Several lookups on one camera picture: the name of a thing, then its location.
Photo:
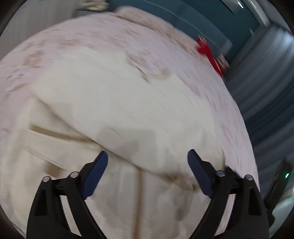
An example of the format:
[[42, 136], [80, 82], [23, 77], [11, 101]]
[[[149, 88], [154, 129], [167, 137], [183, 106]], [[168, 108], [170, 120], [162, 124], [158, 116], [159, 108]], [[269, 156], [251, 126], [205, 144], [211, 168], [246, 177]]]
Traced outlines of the cream quilted zip jacket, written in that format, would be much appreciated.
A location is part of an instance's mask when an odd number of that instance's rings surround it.
[[214, 72], [211, 99], [179, 77], [149, 72], [121, 50], [77, 48], [32, 88], [1, 167], [2, 204], [26, 230], [41, 179], [80, 170], [106, 151], [106, 171], [86, 201], [110, 238], [189, 238], [208, 204], [187, 163], [194, 149], [215, 168], [246, 138], [237, 105]]

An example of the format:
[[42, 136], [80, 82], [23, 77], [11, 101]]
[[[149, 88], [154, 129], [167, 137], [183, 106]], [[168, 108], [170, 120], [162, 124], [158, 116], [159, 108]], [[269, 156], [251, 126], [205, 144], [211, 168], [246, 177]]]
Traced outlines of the grey curtain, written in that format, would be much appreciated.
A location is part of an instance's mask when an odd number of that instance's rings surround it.
[[293, 35], [277, 25], [244, 45], [226, 74], [243, 116], [260, 176], [293, 160]]

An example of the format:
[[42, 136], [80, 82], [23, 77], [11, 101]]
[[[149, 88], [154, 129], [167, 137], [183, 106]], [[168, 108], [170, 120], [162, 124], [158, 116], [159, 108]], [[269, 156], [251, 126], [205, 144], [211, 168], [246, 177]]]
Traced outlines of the small plush toys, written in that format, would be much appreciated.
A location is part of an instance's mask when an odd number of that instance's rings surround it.
[[222, 68], [223, 71], [227, 71], [227, 69], [230, 67], [229, 63], [227, 62], [227, 60], [225, 59], [223, 54], [220, 54], [218, 56], [217, 62], [220, 65], [220, 67]]

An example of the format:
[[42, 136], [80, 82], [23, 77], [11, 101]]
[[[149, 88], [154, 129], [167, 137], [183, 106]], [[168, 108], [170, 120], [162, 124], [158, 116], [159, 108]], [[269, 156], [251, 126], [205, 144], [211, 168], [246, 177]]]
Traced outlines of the red fabric item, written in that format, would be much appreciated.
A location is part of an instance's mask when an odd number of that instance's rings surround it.
[[198, 44], [196, 46], [197, 51], [200, 54], [206, 56], [207, 59], [209, 60], [210, 64], [214, 68], [214, 70], [217, 72], [217, 74], [220, 77], [223, 77], [223, 67], [222, 67], [221, 63], [214, 58], [214, 55], [213, 55], [208, 43], [206, 42], [206, 40], [202, 36], [198, 36], [196, 38], [196, 42]]

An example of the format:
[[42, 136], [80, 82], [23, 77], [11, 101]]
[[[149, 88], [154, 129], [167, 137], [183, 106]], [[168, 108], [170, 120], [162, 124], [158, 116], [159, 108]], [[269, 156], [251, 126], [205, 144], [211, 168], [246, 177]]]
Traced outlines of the pink butterfly bedspread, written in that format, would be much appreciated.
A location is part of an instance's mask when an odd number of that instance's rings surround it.
[[[176, 74], [196, 95], [209, 100], [212, 80], [203, 81], [193, 72], [198, 69], [208, 72], [214, 68], [207, 57], [197, 51], [197, 45], [180, 44], [155, 30], [117, 17], [114, 13], [74, 18], [30, 37], [1, 60], [1, 167], [12, 129], [32, 95], [33, 86], [67, 53], [82, 47], [121, 50], [139, 60], [149, 72], [169, 71]], [[229, 166], [240, 176], [250, 174], [258, 181], [248, 133], [246, 138], [237, 141], [231, 155], [232, 159], [225, 163], [224, 168]], [[1, 206], [4, 210], [2, 199], [1, 191]], [[15, 228], [27, 238], [26, 230], [21, 231], [17, 226]]]

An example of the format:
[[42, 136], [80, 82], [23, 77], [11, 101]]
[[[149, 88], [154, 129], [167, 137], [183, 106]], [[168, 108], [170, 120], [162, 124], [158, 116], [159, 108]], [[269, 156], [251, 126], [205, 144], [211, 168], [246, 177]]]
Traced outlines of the teal upholstered headboard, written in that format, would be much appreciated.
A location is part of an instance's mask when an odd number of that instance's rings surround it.
[[222, 1], [109, 1], [110, 11], [121, 6], [158, 16], [191, 38], [202, 35], [214, 55], [231, 62], [260, 26], [243, 1], [233, 13]]

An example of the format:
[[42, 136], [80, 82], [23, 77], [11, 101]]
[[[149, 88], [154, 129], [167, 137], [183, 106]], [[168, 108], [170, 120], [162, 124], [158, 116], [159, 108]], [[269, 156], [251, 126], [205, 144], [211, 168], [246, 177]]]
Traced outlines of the left pink floral pillow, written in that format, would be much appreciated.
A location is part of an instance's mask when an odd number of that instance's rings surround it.
[[114, 10], [114, 15], [155, 30], [180, 44], [197, 44], [195, 40], [181, 30], [175, 28], [171, 23], [139, 8], [133, 6], [119, 6]]

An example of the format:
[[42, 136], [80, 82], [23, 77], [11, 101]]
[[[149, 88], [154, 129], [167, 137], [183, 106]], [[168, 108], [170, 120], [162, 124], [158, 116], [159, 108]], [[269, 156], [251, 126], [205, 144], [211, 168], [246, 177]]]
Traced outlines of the pile of beige cloths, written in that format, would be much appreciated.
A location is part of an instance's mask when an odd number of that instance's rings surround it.
[[102, 12], [109, 8], [109, 3], [105, 0], [82, 0], [79, 9]]

